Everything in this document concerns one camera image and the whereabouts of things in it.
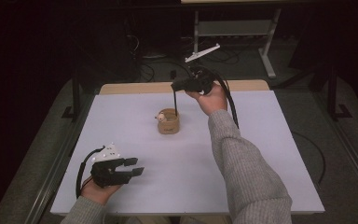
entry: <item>hand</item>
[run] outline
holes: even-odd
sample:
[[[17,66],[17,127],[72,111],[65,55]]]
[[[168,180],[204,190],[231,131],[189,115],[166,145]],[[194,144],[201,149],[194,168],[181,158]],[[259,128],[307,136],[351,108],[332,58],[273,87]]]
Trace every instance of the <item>hand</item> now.
[[[187,91],[186,93],[197,100],[202,111],[208,116],[216,110],[227,110],[227,97],[225,92],[223,88],[216,83],[213,83],[212,90],[207,95],[202,95],[195,91]]]
[[[121,185],[101,188],[100,186],[95,184],[94,180],[92,179],[92,176],[90,176],[83,182],[81,196],[88,198],[96,203],[106,205],[110,196],[112,196],[112,194],[114,194],[120,188]]]

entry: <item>finger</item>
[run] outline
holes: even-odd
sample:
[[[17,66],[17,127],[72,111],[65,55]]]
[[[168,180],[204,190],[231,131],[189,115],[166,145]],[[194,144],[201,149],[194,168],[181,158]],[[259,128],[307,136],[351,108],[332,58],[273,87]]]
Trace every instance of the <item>finger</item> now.
[[[196,91],[187,91],[186,94],[189,95],[191,98],[196,99],[197,101],[199,100],[199,98],[201,96],[201,94]]]

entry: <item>table leg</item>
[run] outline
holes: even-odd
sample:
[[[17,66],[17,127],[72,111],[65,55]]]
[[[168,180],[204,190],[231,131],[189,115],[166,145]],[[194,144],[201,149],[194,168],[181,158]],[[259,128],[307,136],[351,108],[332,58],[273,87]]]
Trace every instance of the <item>table leg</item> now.
[[[274,36],[275,33],[275,29],[278,25],[278,19],[279,16],[281,14],[281,9],[278,8],[275,10],[275,14],[274,14],[274,18],[271,21],[271,25],[269,26],[268,29],[268,39],[267,39],[267,43],[264,46],[264,48],[261,48],[258,50],[258,52],[260,53],[260,57],[261,60],[263,61],[264,67],[266,68],[267,74],[269,78],[275,78],[275,72],[274,69],[272,68],[271,62],[269,61],[269,46],[271,45],[272,42],[272,38]]]

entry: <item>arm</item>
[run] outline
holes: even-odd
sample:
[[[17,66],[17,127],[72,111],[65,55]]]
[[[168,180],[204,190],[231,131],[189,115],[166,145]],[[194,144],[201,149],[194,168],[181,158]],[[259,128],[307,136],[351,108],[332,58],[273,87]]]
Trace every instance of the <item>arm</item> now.
[[[258,148],[241,137],[227,112],[222,88],[208,95],[188,92],[209,116],[213,156],[226,181],[228,209],[234,223],[291,223],[292,200],[279,176]]]
[[[120,187],[110,186],[102,189],[89,177],[84,181],[81,196],[61,224],[103,223],[105,205]]]

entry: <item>wooden table edge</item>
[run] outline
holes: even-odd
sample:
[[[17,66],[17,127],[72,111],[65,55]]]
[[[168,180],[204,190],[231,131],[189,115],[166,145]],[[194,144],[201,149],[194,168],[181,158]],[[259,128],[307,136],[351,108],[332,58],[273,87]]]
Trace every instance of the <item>wooden table edge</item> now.
[[[171,84],[171,82],[105,84],[101,87],[100,95],[172,92]],[[269,91],[269,85],[262,79],[229,80],[228,86],[231,91]]]

